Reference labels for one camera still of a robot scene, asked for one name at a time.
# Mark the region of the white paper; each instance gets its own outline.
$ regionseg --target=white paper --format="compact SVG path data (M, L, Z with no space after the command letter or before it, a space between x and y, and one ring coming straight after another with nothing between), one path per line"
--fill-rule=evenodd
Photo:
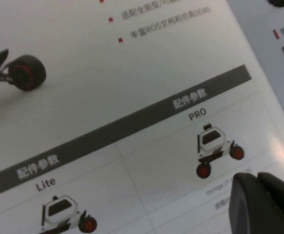
M284 180L284 113L229 5L157 3L0 0L0 49L9 48L8 61L34 55L47 71L32 92L0 83L0 172L237 67L251 77L212 98L200 93L206 100L199 104L40 176L29 172L27 182L0 193L0 233L43 233L42 206L67 195L97 220L96 234L228 234L236 172ZM123 19L138 7L139 15ZM244 157L223 153L202 179L198 158L207 153L198 153L197 135L203 139L207 124L226 138L213 141L215 148L234 141Z

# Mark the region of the chinese text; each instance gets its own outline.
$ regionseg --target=chinese text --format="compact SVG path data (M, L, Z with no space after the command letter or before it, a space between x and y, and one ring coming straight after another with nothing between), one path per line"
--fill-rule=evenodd
M160 22L153 23L152 25L142 27L142 28L139 28L135 31L132 31L131 37L132 38L142 37L142 36L145 36L149 33L156 32L158 30L164 29L165 27L169 27L169 26L172 26L174 24L177 24L177 23L180 23L180 22L183 22L183 21L186 21L186 20L190 20L194 17L200 16L200 15L203 15L203 14L209 13L209 12L211 12L211 9L209 7L198 8L198 9L195 9L195 10L192 10L192 11L188 11L188 12L182 13L180 15L176 15L176 16L170 17L168 19L164 19Z

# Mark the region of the black object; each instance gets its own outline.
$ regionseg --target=black object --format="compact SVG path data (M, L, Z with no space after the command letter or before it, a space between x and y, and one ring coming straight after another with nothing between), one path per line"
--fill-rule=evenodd
M237 173L229 219L232 234L284 234L284 182L270 173Z
M44 65L32 55L23 55L1 68L8 54L8 50L0 51L0 81L13 84L23 91L34 90L45 81Z
M276 7L284 7L284 0L268 0L268 2Z

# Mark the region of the red wheel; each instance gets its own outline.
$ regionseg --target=red wheel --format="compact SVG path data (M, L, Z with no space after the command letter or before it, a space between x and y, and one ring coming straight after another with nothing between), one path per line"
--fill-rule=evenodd
M9 66L9 77L12 84L23 91L38 88L46 78L46 71L36 57L24 55L14 60Z
M236 160L241 160L244 158L245 152L240 146L233 146L229 152L229 155Z
M197 175L201 179L208 178L211 174L211 166L209 163L200 163L196 169Z
M87 216L84 218L83 221L79 223L79 230L82 233L92 233L96 230L97 228L97 221L95 218L91 216Z

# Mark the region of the black plastic part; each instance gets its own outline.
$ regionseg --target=black plastic part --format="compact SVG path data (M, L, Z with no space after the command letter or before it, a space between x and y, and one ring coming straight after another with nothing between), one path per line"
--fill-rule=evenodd
M44 226L44 221L45 221L45 205L42 205L42 221L41 221L41 226Z
M212 125L210 123L204 126L204 130L207 130L209 128L212 128Z
M284 0L267 0L270 4L276 7L284 7Z
M199 162L211 163L214 160L217 160L218 158L220 158L222 156L223 156L223 151L220 151L220 152L218 152L216 154L212 154L212 155L209 155L209 156L202 157L202 158L198 159L198 161Z
M269 173L237 173L229 219L232 234L284 234L284 182Z
M200 136L197 135L197 152L200 154Z

